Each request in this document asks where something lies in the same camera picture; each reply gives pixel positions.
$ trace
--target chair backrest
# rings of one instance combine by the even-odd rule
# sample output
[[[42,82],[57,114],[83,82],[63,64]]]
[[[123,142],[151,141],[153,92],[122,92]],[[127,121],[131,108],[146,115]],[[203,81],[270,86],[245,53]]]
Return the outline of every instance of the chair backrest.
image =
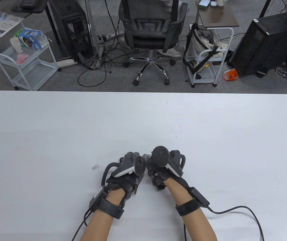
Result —
[[[178,19],[179,0],[121,0],[133,36],[165,38],[170,22]]]

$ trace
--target plastic bag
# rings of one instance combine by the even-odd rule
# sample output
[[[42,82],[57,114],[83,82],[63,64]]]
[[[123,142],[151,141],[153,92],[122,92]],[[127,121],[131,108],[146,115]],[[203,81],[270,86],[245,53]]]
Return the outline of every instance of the plastic bag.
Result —
[[[230,69],[224,72],[223,79],[225,80],[236,80],[238,79],[238,73],[236,69]]]
[[[24,63],[24,61],[27,60],[28,56],[29,56],[28,54],[18,54],[16,63],[18,64]]]

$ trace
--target chair base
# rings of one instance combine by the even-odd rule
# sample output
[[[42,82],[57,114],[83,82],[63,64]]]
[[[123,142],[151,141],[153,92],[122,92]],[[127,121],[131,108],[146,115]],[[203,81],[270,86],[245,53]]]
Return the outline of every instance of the chair base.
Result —
[[[128,59],[127,62],[124,63],[124,67],[125,67],[125,68],[128,68],[129,63],[130,63],[131,61],[146,61],[146,64],[141,68],[141,70],[139,71],[139,73],[138,73],[136,79],[132,82],[132,84],[133,84],[134,86],[138,86],[139,83],[140,83],[140,78],[141,78],[141,76],[143,75],[144,71],[145,71],[150,65],[155,65],[155,66],[164,74],[164,76],[166,77],[166,79],[165,79],[165,81],[164,81],[164,84],[165,84],[165,85],[169,85],[169,84],[170,84],[170,80],[169,80],[169,75],[168,75],[168,73],[166,72],[166,70],[164,70],[164,69],[156,62],[156,60],[157,60],[157,59],[169,58],[171,65],[174,65],[174,64],[176,63],[175,60],[173,60],[171,57],[165,56],[165,55],[155,57],[155,56],[154,56],[154,50],[153,50],[153,49],[148,49],[147,51],[148,51],[148,54],[149,54],[148,57],[138,57],[138,58],[132,57],[132,58]]]

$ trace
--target glove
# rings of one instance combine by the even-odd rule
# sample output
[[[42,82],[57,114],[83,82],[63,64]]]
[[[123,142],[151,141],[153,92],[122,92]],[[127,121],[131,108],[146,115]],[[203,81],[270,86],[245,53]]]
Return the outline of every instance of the glove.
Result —
[[[133,161],[136,156],[139,156],[139,153],[128,152],[127,155],[130,155],[131,160]],[[136,175],[134,172],[132,172],[131,174],[125,174],[120,177],[113,177],[111,174],[111,176],[106,181],[106,183],[108,183],[106,190],[109,191],[111,189],[123,188],[126,192],[125,198],[129,199],[132,193],[137,193],[137,188],[144,175],[144,173],[142,175]]]
[[[157,190],[164,190],[166,185],[163,182],[170,177],[181,184],[185,189],[189,189],[189,185],[183,178],[177,177],[171,170],[165,167],[157,166],[147,154],[144,154],[142,158],[148,169],[148,176],[153,178],[153,185],[157,187]]]

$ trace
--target white table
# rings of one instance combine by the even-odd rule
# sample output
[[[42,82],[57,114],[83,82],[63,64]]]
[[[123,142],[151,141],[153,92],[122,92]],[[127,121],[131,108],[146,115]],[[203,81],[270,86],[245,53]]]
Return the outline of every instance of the white table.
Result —
[[[213,210],[247,205],[267,241],[287,240],[287,95],[4,91],[0,240],[70,241],[105,166],[158,145],[186,156],[184,178]],[[108,241],[183,240],[148,176],[124,210]],[[219,241],[260,239],[247,210],[204,213]]]

